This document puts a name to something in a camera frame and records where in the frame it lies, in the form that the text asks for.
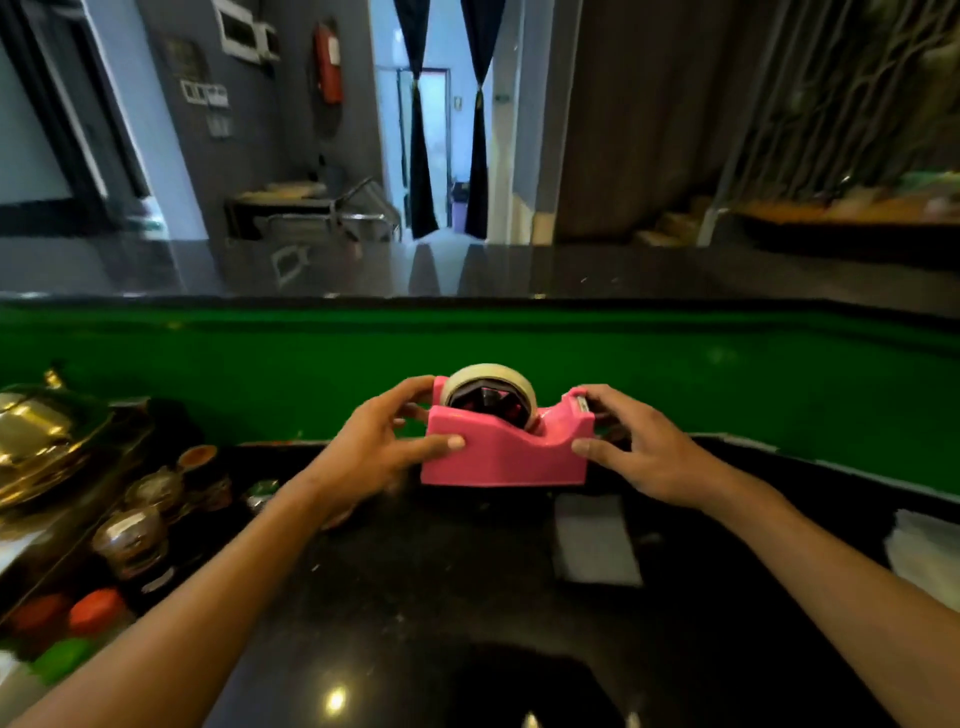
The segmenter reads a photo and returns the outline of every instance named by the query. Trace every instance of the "tape roll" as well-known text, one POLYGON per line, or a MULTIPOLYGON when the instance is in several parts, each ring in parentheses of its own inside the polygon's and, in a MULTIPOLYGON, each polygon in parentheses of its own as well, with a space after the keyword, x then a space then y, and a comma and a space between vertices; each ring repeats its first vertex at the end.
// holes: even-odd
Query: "tape roll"
POLYGON ((440 404, 447 406, 450 403, 454 393, 466 384, 478 379, 494 379, 510 384, 527 400, 526 404, 530 409, 530 418, 524 429, 530 429, 537 423, 537 395, 534 393, 533 384, 515 369, 505 367, 502 364, 471 364, 468 367, 454 372, 444 384, 444 389, 440 393, 440 404))

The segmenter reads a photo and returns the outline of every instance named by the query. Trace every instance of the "pink tape dispenser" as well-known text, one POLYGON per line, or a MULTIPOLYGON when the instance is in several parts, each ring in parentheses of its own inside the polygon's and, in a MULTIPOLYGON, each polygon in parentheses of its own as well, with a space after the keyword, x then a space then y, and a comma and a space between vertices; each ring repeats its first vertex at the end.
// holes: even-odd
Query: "pink tape dispenser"
POLYGON ((571 389, 559 404, 537 409, 530 382, 499 364, 474 364, 438 376, 427 434, 463 435, 467 446, 424 463, 427 485, 483 488, 583 485, 587 461, 571 443, 593 436, 585 391, 571 389))

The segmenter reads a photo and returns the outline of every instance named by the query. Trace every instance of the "hand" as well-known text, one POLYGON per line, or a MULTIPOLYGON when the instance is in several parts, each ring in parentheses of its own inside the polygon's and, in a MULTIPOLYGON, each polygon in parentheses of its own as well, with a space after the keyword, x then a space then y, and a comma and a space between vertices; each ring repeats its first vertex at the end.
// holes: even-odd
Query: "hand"
POLYGON ((641 493, 673 505, 706 510, 742 480, 740 473, 697 445, 649 404, 632 400, 607 384, 588 384, 587 398, 599 403, 629 432, 626 452, 603 440, 574 440, 573 451, 623 475, 641 493))
POLYGON ((460 435, 430 435, 398 440, 395 427, 405 418, 426 421, 427 412, 417 406, 430 400, 432 376, 404 379, 393 389, 367 400, 355 410, 333 441, 317 456, 303 475, 316 483, 336 516, 365 497, 399 482, 412 465, 443 457, 466 444, 460 435))

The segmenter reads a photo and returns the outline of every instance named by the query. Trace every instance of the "black curtain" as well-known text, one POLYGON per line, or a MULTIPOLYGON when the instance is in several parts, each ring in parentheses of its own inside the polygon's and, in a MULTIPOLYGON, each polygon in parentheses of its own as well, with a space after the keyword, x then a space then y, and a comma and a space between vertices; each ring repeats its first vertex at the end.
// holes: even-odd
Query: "black curtain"
POLYGON ((430 0, 394 0, 394 6, 407 46, 410 70, 414 73, 413 124, 410 130, 410 228, 414 238, 420 238, 437 229, 426 139, 423 137, 423 108, 420 105, 420 73, 423 71, 430 0))
POLYGON ((470 199, 467 204, 466 233, 487 237, 487 204, 490 184, 487 180, 487 129, 484 123, 483 82, 493 60, 496 36, 500 32, 506 0, 460 0, 467 24, 473 73, 477 79, 477 97, 473 105, 473 158, 470 161, 470 199))

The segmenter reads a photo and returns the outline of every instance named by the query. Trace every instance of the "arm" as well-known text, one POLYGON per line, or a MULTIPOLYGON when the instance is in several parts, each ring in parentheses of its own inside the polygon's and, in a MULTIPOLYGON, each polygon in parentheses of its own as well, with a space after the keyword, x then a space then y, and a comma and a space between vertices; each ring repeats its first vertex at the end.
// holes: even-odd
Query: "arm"
POLYGON ((834 538, 774 488, 700 448, 660 412, 606 385, 588 396, 631 434, 630 452, 601 440, 574 450, 640 492, 698 508, 777 577, 904 728, 960 716, 960 615, 834 538))
POLYGON ((14 725, 201 725, 257 617, 319 527, 405 468, 463 446, 459 437, 394 436, 398 416, 425 416, 412 401, 432 385, 432 376, 407 379, 358 407, 237 538, 14 725))

